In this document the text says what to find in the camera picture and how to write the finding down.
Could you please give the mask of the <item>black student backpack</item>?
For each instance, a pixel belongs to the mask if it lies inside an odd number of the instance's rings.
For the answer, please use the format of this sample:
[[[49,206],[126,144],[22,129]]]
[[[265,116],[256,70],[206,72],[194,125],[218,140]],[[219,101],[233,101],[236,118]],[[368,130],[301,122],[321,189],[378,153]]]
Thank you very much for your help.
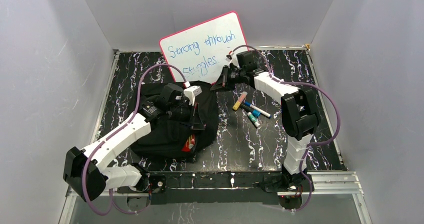
[[[140,93],[159,108],[161,114],[151,123],[151,133],[130,146],[138,156],[161,156],[166,158],[188,158],[196,152],[210,146],[217,136],[219,113],[217,94],[211,91],[211,84],[203,81],[191,82],[199,86],[201,93],[195,96],[200,117],[206,125],[203,131],[194,131],[191,126],[169,120],[169,110],[182,103],[189,103],[183,94],[183,83],[143,84]],[[194,134],[195,147],[191,152],[182,148],[190,135]]]

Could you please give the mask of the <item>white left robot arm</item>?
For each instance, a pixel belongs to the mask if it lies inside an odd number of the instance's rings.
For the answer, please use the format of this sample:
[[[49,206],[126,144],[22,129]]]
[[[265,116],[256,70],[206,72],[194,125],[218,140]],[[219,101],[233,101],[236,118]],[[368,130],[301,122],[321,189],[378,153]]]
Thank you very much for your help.
[[[132,164],[109,167],[118,154],[152,131],[151,123],[161,114],[152,101],[137,92],[133,113],[106,136],[83,149],[66,153],[64,181],[86,202],[91,203],[105,190],[132,187],[137,192],[151,189],[148,171]]]

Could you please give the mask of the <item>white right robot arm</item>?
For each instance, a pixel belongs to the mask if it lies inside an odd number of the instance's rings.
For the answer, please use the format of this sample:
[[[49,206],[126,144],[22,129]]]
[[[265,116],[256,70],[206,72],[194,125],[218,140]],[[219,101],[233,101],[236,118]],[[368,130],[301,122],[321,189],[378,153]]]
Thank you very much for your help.
[[[277,80],[265,66],[254,60],[251,51],[237,54],[238,65],[230,63],[222,68],[213,91],[234,90],[236,84],[247,84],[262,91],[281,104],[281,120],[288,135],[286,157],[279,177],[265,178],[265,191],[294,191],[305,179],[306,163],[304,154],[308,152],[311,137],[321,122],[315,95],[311,89],[297,88]]]

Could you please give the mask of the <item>red Treehouse book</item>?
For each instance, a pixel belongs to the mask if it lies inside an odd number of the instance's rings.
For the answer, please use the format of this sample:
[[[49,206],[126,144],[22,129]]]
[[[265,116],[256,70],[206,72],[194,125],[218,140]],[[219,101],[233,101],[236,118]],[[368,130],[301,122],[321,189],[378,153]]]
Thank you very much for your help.
[[[182,151],[184,152],[191,152],[192,149],[195,147],[196,144],[196,139],[195,139],[195,135],[192,134],[188,137],[187,141],[185,142]]]

